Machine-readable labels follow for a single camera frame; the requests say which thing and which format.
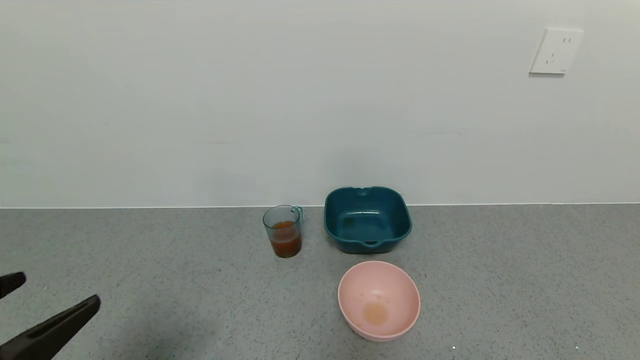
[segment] gray countertop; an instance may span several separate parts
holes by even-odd
[[[264,208],[1,210],[0,343],[97,293],[57,359],[637,359],[640,206],[411,207],[388,254],[341,253],[323,209],[273,255]],[[352,265],[389,261],[422,297],[415,327],[362,339],[337,305]]]

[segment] white wall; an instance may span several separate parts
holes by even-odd
[[[565,78],[547,26],[586,34]],[[0,3],[0,206],[639,202],[636,0]]]

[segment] outlet cover plate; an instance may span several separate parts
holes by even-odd
[[[529,72],[566,74],[583,36],[582,30],[547,29]]]

